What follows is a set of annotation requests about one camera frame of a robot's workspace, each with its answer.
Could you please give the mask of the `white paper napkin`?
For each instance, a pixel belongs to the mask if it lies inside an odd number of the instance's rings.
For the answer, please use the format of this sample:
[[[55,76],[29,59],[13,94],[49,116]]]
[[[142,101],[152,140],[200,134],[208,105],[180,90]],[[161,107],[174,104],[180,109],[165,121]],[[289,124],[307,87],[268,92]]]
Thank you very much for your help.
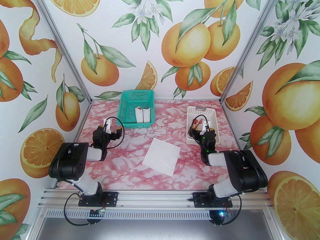
[[[172,177],[181,148],[153,138],[142,164],[161,174]]]

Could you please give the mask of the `white plastic basket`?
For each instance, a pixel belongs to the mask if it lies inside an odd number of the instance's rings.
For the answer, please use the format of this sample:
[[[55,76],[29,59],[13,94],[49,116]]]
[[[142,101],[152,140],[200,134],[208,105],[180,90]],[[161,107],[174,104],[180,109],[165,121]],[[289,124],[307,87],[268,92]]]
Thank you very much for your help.
[[[194,139],[189,135],[189,130],[190,130],[193,119],[195,119],[198,115],[204,115],[207,118],[210,129],[213,129],[215,131],[216,144],[220,144],[220,133],[219,133],[219,127],[218,127],[218,121],[217,121],[217,115],[216,115],[215,109],[200,107],[200,106],[192,106],[192,105],[189,105],[187,107],[186,132],[185,132],[186,143],[193,144],[193,145],[196,144]]]

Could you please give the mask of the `green plastic basket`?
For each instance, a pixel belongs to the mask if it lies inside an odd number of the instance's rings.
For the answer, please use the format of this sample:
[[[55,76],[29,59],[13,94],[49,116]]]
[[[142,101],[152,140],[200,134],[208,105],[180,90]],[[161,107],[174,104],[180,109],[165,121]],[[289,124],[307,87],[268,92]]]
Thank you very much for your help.
[[[150,108],[150,120],[148,122],[137,122],[135,109]],[[121,93],[121,99],[118,110],[119,125],[123,124],[126,129],[150,128],[155,123],[155,100],[153,90],[132,89]]]

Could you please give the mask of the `black round device with LED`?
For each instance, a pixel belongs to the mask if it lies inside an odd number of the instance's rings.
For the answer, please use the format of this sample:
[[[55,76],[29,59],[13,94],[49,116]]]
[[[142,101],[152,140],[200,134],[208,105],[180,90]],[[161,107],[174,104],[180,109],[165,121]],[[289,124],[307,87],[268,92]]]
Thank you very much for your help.
[[[210,223],[221,226],[225,220],[225,212],[222,210],[209,211]]]

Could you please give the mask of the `slotted metal strip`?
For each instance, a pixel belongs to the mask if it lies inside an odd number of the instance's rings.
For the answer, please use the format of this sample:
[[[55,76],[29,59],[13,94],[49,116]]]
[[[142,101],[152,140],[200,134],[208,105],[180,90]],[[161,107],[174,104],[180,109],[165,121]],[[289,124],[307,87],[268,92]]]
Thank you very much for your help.
[[[69,220],[210,220],[209,210],[107,209],[105,217],[89,217],[90,209],[66,209]]]

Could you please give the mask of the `aluminium frame rear bar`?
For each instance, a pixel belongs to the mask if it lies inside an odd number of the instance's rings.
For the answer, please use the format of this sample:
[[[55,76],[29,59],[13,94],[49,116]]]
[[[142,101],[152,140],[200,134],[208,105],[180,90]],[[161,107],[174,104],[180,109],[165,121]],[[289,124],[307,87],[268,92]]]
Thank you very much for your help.
[[[100,99],[100,98],[93,98],[92,101],[120,101],[121,98],[110,98],[110,99]],[[219,98],[200,98],[200,99],[191,99],[191,98],[154,98],[155,101],[218,101],[220,102]]]

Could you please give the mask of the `aluminium mounting rail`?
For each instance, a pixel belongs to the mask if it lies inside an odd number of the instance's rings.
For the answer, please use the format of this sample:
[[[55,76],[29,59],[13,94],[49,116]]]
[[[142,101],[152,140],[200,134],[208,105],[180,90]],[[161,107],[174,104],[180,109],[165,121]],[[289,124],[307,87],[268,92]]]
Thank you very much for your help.
[[[63,208],[72,189],[45,189],[38,202],[39,208]],[[191,190],[117,190],[116,207],[110,210],[195,210]],[[242,209],[273,209],[268,194],[259,190],[241,195]]]

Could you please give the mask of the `aluminium frame post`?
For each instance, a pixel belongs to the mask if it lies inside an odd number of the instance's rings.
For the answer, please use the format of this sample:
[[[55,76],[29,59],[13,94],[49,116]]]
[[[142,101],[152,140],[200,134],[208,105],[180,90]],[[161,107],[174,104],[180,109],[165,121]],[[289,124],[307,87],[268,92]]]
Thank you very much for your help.
[[[231,74],[231,77],[222,93],[221,98],[219,99],[219,102],[221,105],[224,104],[225,99],[227,98],[227,94],[229,93],[230,89],[232,88],[234,82],[236,81],[237,77],[240,75],[241,70],[244,68],[245,62],[248,58],[248,56],[251,53],[251,50],[253,49],[256,41],[258,40],[262,29],[265,25],[266,20],[269,17],[269,14],[273,7],[275,6],[277,0],[266,0],[266,3],[257,19],[257,22],[255,24],[255,27],[253,28],[253,31],[249,37],[249,40],[246,43],[246,46],[241,53],[241,56],[239,58],[239,61],[237,62],[235,69],[233,73]]]
[[[51,13],[49,12],[49,9],[47,8],[47,5],[45,4],[44,0],[35,0],[35,4],[39,7],[40,12],[44,15],[45,20],[47,22],[47,26],[50,29],[54,37],[54,40],[59,50],[61,51],[66,63],[68,64],[68,67],[72,72],[76,82],[79,84],[79,88],[83,92],[85,99],[88,101],[89,104],[91,104],[92,98],[76,68],[76,65],[67,49],[67,46],[65,45],[65,42],[63,41],[63,38],[59,32],[57,25],[55,24],[54,18],[52,17]]]

